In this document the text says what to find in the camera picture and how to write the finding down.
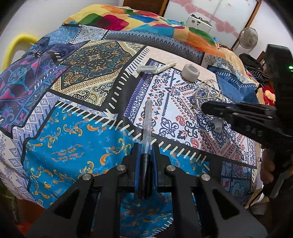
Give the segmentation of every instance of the bed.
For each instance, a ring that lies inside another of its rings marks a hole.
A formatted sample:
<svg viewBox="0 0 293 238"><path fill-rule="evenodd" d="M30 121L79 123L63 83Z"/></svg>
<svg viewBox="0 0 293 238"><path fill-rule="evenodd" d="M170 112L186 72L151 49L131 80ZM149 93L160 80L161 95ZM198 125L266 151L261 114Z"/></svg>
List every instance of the bed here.
<svg viewBox="0 0 293 238"><path fill-rule="evenodd" d="M158 75L138 65L177 65ZM185 64L200 71L195 83ZM153 101L152 143L186 173L215 178L245 205L256 187L254 141L193 109L192 94L217 81L227 102L254 102L254 82L208 34L156 14L89 6L41 38L0 75L0 177L19 199L48 208L84 173L106 173L142 139L144 105ZM150 200L123 194L120 234L170 231L169 193Z"/></svg>

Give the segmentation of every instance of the silver rivet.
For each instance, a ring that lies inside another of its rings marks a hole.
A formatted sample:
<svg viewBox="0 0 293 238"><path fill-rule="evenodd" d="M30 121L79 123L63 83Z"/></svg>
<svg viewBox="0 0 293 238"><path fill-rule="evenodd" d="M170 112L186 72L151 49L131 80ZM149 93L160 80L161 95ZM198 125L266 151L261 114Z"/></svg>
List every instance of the silver rivet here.
<svg viewBox="0 0 293 238"><path fill-rule="evenodd" d="M168 165L167 166L168 171L174 171L175 169L176 169L176 167L174 165Z"/></svg>
<svg viewBox="0 0 293 238"><path fill-rule="evenodd" d="M117 170L119 170L119 171L123 171L125 169L126 169L126 167L125 167L124 164L120 164L120 165L117 166Z"/></svg>
<svg viewBox="0 0 293 238"><path fill-rule="evenodd" d="M210 179L211 179L211 177L208 174L203 174L202 175L202 180L209 181Z"/></svg>
<svg viewBox="0 0 293 238"><path fill-rule="evenodd" d="M88 180L91 179L91 175L90 175L90 174L84 174L84 175L82 176L82 179L88 181Z"/></svg>

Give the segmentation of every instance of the wooden door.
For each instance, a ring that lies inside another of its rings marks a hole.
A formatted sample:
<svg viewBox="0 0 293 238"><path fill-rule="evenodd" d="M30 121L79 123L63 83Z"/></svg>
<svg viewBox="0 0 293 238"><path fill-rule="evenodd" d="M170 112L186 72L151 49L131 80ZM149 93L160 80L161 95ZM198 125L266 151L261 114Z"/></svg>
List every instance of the wooden door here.
<svg viewBox="0 0 293 238"><path fill-rule="evenodd" d="M123 6L162 15L168 0L124 0Z"/></svg>

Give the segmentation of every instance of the white fan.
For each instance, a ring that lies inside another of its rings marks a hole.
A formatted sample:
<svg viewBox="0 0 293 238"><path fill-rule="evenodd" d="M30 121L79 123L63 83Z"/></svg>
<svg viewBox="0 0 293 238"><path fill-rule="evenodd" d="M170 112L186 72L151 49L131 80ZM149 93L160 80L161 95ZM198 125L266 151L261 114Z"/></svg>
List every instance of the white fan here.
<svg viewBox="0 0 293 238"><path fill-rule="evenodd" d="M232 48L232 51L234 51L239 45L245 49L252 49L256 46L257 41L258 35L256 30L251 27L246 27L240 32L237 43Z"/></svg>

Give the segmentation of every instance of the roll of tape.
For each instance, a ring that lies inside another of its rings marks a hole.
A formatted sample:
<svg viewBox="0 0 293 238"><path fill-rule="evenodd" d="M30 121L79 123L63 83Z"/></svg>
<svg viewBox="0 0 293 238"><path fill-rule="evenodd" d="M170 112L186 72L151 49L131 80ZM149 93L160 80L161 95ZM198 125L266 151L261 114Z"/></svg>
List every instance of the roll of tape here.
<svg viewBox="0 0 293 238"><path fill-rule="evenodd" d="M193 65L191 64L186 64L184 67L183 67L183 70L181 72L181 75L182 77L191 82L191 83L194 83L197 79L198 79L198 76L200 75L200 72L199 70L194 67Z"/></svg>

